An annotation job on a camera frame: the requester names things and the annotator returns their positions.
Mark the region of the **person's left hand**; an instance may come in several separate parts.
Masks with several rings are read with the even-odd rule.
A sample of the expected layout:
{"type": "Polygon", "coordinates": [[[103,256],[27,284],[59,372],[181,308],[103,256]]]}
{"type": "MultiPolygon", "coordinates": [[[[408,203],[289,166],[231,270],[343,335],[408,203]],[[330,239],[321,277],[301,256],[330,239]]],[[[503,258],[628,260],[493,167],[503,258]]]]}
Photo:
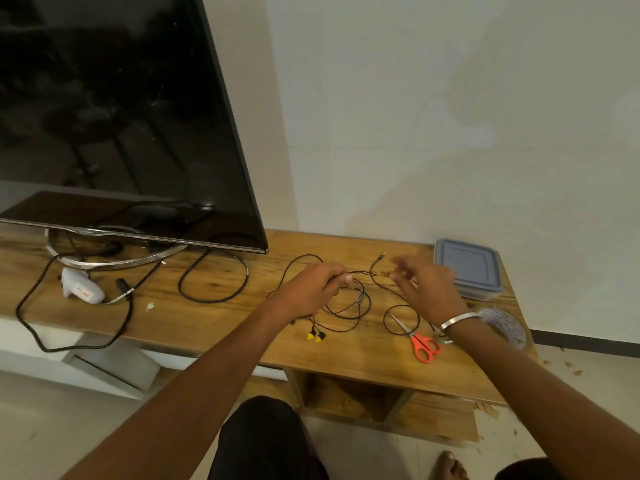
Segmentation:
{"type": "Polygon", "coordinates": [[[338,274],[350,274],[337,263],[309,264],[274,291],[267,302],[284,322],[316,313],[340,291],[328,291],[328,281],[338,274]]]}

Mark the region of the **black earphones with yellow buds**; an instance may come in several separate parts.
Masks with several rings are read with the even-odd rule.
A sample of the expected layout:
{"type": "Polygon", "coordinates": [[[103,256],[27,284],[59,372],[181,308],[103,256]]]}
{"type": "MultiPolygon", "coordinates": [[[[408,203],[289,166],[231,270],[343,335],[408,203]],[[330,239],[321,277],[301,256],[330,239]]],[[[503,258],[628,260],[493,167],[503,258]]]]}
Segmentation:
{"type": "MultiPolygon", "coordinates": [[[[417,315],[417,324],[413,328],[409,329],[409,331],[394,332],[394,331],[391,331],[387,326],[386,319],[387,319],[387,316],[391,316],[391,309],[397,308],[397,307],[408,307],[409,305],[406,302],[406,299],[399,292],[392,290],[391,288],[380,283],[376,279],[377,274],[374,272],[374,267],[385,258],[386,254],[387,252],[383,252],[382,254],[380,254],[380,256],[377,257],[375,261],[373,261],[372,265],[369,267],[368,270],[359,269],[355,271],[350,271],[350,273],[369,277],[377,288],[381,290],[389,291],[394,295],[396,295],[396,297],[403,300],[403,303],[389,307],[389,309],[383,315],[382,322],[385,329],[389,333],[396,336],[408,336],[410,332],[417,331],[422,321],[422,318],[420,315],[417,315]]],[[[351,325],[347,329],[336,330],[329,326],[320,324],[319,322],[317,322],[314,314],[310,314],[310,315],[306,315],[306,316],[302,316],[300,318],[294,319],[291,321],[291,324],[294,324],[299,320],[309,321],[311,323],[311,327],[310,327],[309,333],[307,334],[307,339],[314,341],[316,343],[322,342],[326,338],[327,331],[332,333],[347,333],[347,332],[353,331],[360,324],[361,320],[364,317],[366,317],[372,309],[372,299],[371,299],[370,293],[368,293],[366,290],[366,286],[361,280],[357,278],[354,278],[354,282],[356,282],[355,289],[358,292],[357,298],[354,300],[354,302],[350,303],[348,306],[345,306],[338,311],[334,311],[329,305],[324,305],[321,308],[321,311],[323,311],[326,314],[336,317],[342,321],[350,322],[351,325]]]]}

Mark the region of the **person's right forearm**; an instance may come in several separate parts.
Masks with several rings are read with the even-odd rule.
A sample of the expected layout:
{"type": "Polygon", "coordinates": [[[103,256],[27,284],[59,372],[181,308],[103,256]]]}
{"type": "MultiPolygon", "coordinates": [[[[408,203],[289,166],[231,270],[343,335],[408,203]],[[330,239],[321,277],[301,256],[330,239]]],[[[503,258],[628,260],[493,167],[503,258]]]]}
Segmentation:
{"type": "Polygon", "coordinates": [[[640,434],[499,338],[487,323],[448,327],[565,480],[640,480],[640,434]]]}

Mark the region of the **person's left forearm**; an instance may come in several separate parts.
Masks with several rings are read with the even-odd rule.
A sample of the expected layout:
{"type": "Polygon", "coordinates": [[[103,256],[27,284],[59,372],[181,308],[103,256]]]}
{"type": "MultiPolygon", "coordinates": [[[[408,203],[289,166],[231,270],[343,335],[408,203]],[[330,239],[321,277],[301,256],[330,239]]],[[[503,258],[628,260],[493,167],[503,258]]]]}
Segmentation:
{"type": "Polygon", "coordinates": [[[269,297],[60,480],[189,480],[268,346],[306,314],[269,297]]]}

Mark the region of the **plastic container with grey lid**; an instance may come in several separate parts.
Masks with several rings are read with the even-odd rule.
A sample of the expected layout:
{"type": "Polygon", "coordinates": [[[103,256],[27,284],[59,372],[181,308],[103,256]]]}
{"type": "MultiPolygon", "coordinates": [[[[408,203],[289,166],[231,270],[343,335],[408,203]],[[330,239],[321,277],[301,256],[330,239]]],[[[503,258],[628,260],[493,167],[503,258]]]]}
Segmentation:
{"type": "Polygon", "coordinates": [[[490,301],[504,290],[499,254],[492,248],[439,239],[434,263],[454,272],[454,285],[464,298],[490,301]]]}

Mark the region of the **clear tape roll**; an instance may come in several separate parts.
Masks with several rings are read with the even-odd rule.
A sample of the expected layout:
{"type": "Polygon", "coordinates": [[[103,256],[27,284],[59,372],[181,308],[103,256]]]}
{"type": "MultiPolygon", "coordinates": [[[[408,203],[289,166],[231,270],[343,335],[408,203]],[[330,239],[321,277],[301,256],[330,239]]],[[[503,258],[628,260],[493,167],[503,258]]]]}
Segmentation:
{"type": "Polygon", "coordinates": [[[494,332],[514,348],[524,351],[529,346],[529,336],[524,326],[505,310],[488,306],[477,311],[482,322],[487,323],[494,332]]]}

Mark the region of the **wooden television table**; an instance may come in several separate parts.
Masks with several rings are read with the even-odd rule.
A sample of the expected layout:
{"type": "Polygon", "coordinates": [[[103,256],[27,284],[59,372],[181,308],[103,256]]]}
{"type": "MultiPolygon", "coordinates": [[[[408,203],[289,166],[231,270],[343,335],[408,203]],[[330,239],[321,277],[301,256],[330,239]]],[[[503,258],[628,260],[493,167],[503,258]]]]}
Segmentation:
{"type": "MultiPolygon", "coordinates": [[[[0,225],[0,314],[15,319],[14,311],[47,262],[42,232],[26,226],[0,225]]],[[[124,339],[149,352],[172,353],[186,358],[199,355],[228,334],[254,307],[276,289],[286,266],[297,256],[319,255],[353,270],[374,267],[379,282],[392,270],[389,257],[420,254],[433,259],[433,246],[412,242],[356,239],[312,233],[268,230],[267,255],[245,255],[250,268],[247,287],[238,297],[218,305],[203,305],[182,298],[177,291],[181,273],[197,251],[183,251],[168,260],[135,293],[134,312],[124,339]],[[145,312],[147,304],[155,307],[145,312]]],[[[63,298],[56,279],[61,265],[49,275],[24,308],[31,324],[90,331],[112,336],[127,311],[126,304],[84,305],[63,298]]],[[[241,283],[241,268],[231,258],[213,256],[185,290],[204,295],[233,291],[241,283]]],[[[284,371],[288,381],[250,379],[241,401],[250,393],[289,401],[302,414],[340,421],[363,428],[404,436],[455,442],[479,442],[475,410],[497,414],[506,402],[486,375],[459,347],[443,346],[430,364],[421,363],[409,339],[389,333],[382,322],[389,307],[400,304],[393,293],[361,277],[372,298],[372,309],[353,331],[328,332],[317,344],[307,341],[311,323],[290,324],[270,345],[260,365],[284,371]]]]}

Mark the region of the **person's left leg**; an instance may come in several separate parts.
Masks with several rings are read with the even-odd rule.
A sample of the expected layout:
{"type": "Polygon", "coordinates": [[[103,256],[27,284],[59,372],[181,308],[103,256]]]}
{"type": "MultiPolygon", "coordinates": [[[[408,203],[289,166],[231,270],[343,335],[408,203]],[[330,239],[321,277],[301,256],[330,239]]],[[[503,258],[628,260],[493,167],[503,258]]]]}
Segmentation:
{"type": "Polygon", "coordinates": [[[297,412],[259,395],[222,426],[207,480],[330,480],[297,412]]]}

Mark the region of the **person's leg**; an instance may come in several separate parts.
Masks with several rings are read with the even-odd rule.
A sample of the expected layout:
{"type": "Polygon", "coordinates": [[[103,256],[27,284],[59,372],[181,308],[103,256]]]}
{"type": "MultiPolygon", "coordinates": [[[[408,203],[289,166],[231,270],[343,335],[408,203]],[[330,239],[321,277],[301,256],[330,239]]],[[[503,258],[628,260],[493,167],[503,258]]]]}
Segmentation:
{"type": "Polygon", "coordinates": [[[496,473],[494,480],[565,480],[548,458],[516,461],[496,473]]]}
{"type": "Polygon", "coordinates": [[[207,480],[330,480],[297,412],[259,395],[222,426],[207,480]]]}

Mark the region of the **scattered wood chips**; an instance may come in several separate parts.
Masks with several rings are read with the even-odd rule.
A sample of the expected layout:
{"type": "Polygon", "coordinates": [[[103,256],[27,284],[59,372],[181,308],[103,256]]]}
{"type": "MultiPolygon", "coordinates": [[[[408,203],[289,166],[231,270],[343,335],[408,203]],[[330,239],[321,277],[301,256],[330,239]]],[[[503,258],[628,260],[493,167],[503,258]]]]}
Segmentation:
{"type": "Polygon", "coordinates": [[[539,345],[537,348],[541,364],[555,375],[564,378],[569,376],[583,377],[584,369],[573,355],[563,347],[539,345]]]}

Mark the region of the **person's right foot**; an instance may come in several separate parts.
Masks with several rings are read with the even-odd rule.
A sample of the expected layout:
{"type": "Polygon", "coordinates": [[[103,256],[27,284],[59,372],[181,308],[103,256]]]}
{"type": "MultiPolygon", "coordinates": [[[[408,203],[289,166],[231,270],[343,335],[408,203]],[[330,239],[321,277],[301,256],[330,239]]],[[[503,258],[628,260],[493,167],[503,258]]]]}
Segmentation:
{"type": "Polygon", "coordinates": [[[451,451],[443,451],[438,456],[428,480],[469,480],[462,463],[451,451]]]}

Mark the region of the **person's right leg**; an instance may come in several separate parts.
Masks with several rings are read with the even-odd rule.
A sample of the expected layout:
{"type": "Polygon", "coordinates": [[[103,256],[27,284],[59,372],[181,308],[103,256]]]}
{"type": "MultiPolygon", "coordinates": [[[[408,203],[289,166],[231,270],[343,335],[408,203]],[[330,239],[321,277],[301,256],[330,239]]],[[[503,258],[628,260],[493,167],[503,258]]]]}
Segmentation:
{"type": "Polygon", "coordinates": [[[496,473],[494,480],[565,480],[548,458],[516,461],[496,473]]]}

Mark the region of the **silver curved television stand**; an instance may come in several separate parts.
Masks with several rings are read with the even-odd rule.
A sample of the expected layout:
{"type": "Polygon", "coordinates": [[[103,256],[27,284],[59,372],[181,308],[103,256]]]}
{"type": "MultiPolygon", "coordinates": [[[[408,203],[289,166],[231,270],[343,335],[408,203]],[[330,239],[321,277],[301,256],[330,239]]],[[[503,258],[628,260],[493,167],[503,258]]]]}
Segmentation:
{"type": "Polygon", "coordinates": [[[144,264],[155,263],[156,261],[164,261],[165,258],[171,257],[188,248],[187,244],[175,241],[161,240],[159,237],[146,235],[139,230],[135,230],[130,226],[122,225],[102,225],[94,230],[83,230],[80,228],[44,228],[45,247],[49,254],[61,265],[78,269],[80,271],[115,271],[117,269],[126,269],[144,264]],[[72,251],[70,256],[62,256],[54,247],[54,238],[59,233],[75,233],[84,237],[117,237],[127,238],[137,241],[145,241],[151,245],[152,250],[147,255],[140,258],[119,258],[116,261],[93,262],[76,259],[77,254],[72,251]]]}

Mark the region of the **white plastic handheld device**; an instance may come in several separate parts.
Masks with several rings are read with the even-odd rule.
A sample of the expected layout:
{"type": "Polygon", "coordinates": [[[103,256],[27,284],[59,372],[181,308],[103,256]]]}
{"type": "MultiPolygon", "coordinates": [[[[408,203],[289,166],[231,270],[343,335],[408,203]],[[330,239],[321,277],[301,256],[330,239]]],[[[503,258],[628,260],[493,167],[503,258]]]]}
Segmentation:
{"type": "Polygon", "coordinates": [[[85,271],[65,267],[61,272],[60,282],[64,298],[75,296],[90,305],[98,305],[106,298],[104,291],[85,271]]]}

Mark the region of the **orange handled scissors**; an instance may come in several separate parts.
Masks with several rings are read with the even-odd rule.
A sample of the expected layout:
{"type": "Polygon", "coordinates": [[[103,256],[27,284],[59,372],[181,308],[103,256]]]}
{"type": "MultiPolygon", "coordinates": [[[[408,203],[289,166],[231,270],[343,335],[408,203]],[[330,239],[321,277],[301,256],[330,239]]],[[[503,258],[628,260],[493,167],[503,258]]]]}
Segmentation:
{"type": "Polygon", "coordinates": [[[390,315],[391,318],[403,329],[404,334],[409,336],[413,352],[422,363],[431,363],[437,355],[441,353],[442,347],[432,338],[423,337],[414,331],[411,331],[402,321],[400,321],[394,314],[390,315]]]}

